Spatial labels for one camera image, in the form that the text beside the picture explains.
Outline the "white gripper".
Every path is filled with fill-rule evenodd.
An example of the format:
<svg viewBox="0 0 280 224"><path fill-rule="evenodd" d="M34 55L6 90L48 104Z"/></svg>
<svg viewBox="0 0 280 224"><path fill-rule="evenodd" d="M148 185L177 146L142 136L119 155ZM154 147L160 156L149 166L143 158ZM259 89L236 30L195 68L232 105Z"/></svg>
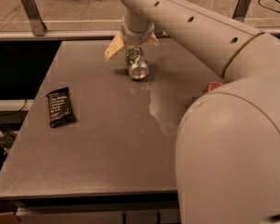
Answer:
<svg viewBox="0 0 280 224"><path fill-rule="evenodd" d="M137 15L124 15L120 32L116 34L105 49L104 56L109 61L114 55L125 48L125 43L138 46L144 43L158 46L159 40L154 36L154 23Z"/></svg>

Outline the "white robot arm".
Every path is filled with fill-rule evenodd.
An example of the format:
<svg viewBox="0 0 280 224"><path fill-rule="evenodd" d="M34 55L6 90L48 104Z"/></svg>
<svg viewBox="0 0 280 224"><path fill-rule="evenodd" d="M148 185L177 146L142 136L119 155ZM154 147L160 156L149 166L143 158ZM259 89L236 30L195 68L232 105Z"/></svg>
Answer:
<svg viewBox="0 0 280 224"><path fill-rule="evenodd" d="M120 2L123 44L160 28L225 81L177 131L181 223L280 224L280 39L185 0Z"/></svg>

